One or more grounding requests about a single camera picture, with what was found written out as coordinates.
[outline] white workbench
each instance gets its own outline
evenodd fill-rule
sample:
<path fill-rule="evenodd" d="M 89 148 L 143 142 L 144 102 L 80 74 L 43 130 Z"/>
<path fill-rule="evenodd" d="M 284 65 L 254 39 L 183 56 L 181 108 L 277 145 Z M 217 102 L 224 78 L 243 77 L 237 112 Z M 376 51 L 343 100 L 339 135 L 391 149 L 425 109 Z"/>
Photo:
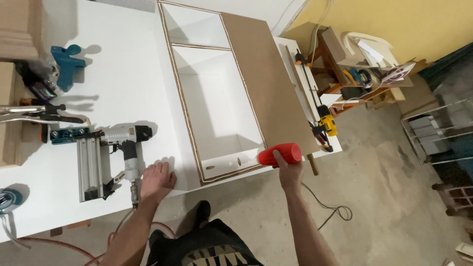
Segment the white workbench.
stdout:
<path fill-rule="evenodd" d="M 71 114 L 88 116 L 94 129 L 124 124 L 152 127 L 154 136 L 137 148 L 139 160 L 144 162 L 141 170 L 156 160 L 167 160 L 179 177 L 181 161 L 153 35 L 154 14 L 86 0 L 64 2 L 68 3 L 44 0 L 49 15 L 45 47 L 78 44 L 86 53 L 88 66 L 84 70 L 83 83 L 75 83 L 67 94 L 53 103 L 66 104 Z M 276 42 L 297 45 L 295 41 L 282 38 L 277 38 Z M 70 124 L 60 124 L 61 128 L 67 126 Z M 336 151 L 341 151 L 336 137 L 330 142 Z M 31 145 L 21 147 L 22 150 L 30 148 Z M 326 154 L 318 151 L 314 156 Z M 104 151 L 102 156 L 106 183 L 123 169 L 123 155 L 117 152 L 108 156 Z M 250 174 L 270 169 L 266 167 Z M 0 169 L 0 187 L 20 187 L 21 193 L 27 196 L 14 211 L 17 237 L 131 207 L 127 181 L 106 201 L 96 199 L 79 203 L 75 144 L 39 146 L 23 166 Z M 187 187 L 186 181 L 178 178 L 170 196 L 189 192 Z M 0 242 L 7 240 L 6 234 L 0 231 Z"/>

